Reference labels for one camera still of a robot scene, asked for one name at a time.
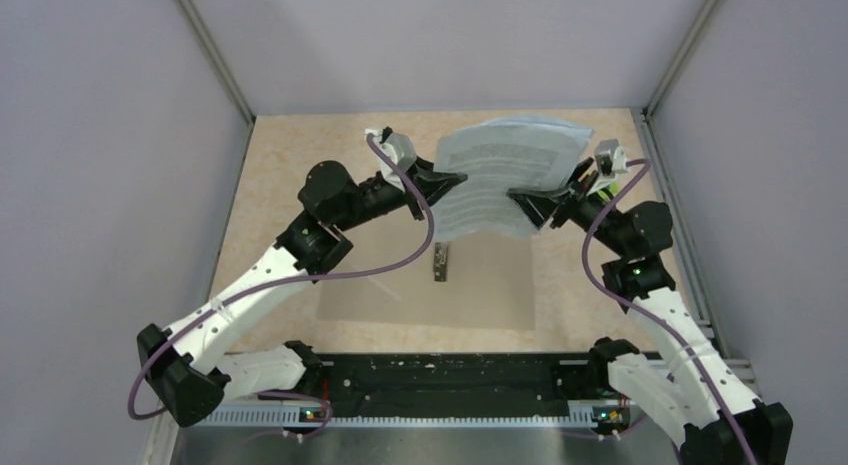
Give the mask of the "white printed paper stack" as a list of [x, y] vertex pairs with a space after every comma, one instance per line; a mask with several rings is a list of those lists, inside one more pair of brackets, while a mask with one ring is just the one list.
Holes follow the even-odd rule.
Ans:
[[538, 230], [507, 196], [513, 188], [555, 190], [570, 177], [595, 130], [547, 115], [488, 120], [440, 138], [434, 170], [467, 179], [431, 207], [434, 240], [493, 231], [528, 238]]

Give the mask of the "brown paper folder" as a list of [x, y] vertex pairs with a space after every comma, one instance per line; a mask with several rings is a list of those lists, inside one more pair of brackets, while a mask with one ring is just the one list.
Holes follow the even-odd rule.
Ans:
[[481, 231], [448, 245], [446, 278], [434, 272], [435, 252], [365, 278], [324, 282], [322, 320], [452, 328], [532, 330], [535, 288], [531, 243]]

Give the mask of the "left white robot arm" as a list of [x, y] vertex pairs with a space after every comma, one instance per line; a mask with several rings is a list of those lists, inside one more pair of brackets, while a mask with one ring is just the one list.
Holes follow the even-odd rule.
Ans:
[[242, 335], [284, 301], [324, 280], [352, 250], [347, 230], [407, 207], [421, 220], [415, 196], [381, 173], [355, 183], [337, 161], [307, 174], [298, 193], [303, 211], [241, 277], [191, 315], [137, 336], [145, 381], [181, 427], [219, 405], [268, 390], [308, 398], [319, 389], [321, 360], [298, 340], [261, 352], [232, 353]]

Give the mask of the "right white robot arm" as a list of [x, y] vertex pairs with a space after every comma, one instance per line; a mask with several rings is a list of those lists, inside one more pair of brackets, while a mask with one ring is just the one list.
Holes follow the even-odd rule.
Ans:
[[558, 189], [507, 193], [536, 227], [572, 222], [585, 231], [581, 259], [589, 281], [651, 337], [667, 367], [660, 373], [630, 342], [603, 339], [590, 351], [587, 385], [600, 397], [619, 393], [634, 401], [673, 443], [681, 464], [783, 464], [790, 413], [779, 402], [765, 403], [736, 375], [663, 263], [660, 254], [672, 245], [668, 205], [617, 207], [650, 166], [647, 159], [585, 160]]

